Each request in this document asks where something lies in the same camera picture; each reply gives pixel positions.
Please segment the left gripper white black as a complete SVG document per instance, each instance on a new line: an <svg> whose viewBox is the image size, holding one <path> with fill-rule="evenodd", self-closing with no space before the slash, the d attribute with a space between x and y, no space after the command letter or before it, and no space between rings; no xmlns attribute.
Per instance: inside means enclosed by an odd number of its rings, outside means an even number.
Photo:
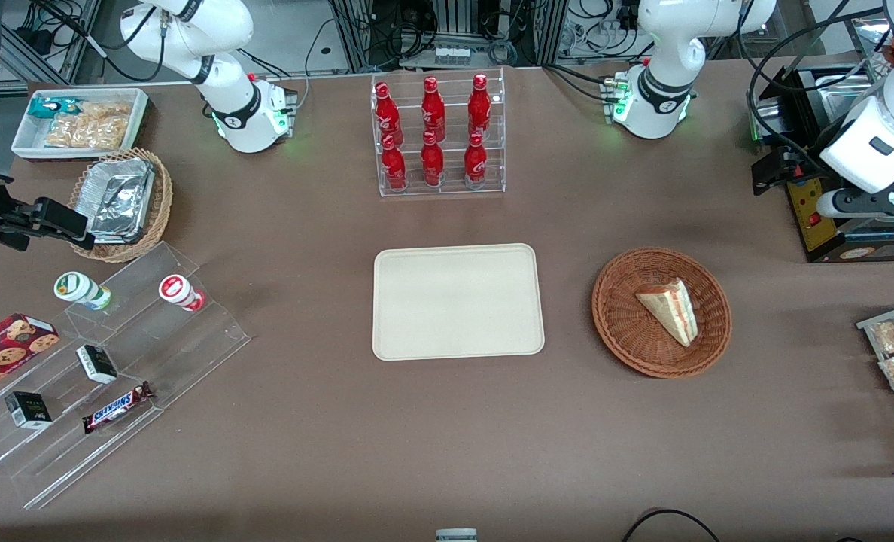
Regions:
<svg viewBox="0 0 894 542"><path fill-rule="evenodd" d="M894 220L894 96L867 96L819 155L849 185L823 194L826 218Z"/></svg>

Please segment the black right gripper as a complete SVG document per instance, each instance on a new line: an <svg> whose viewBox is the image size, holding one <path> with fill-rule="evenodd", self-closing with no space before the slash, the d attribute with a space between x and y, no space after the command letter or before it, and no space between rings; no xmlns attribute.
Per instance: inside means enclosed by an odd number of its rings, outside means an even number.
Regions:
<svg viewBox="0 0 894 542"><path fill-rule="evenodd" d="M14 199L8 185L14 179L0 174L0 244L26 251L31 232L59 238L89 251L95 236L89 232L88 218L56 200L37 198L34 205Z"/></svg>

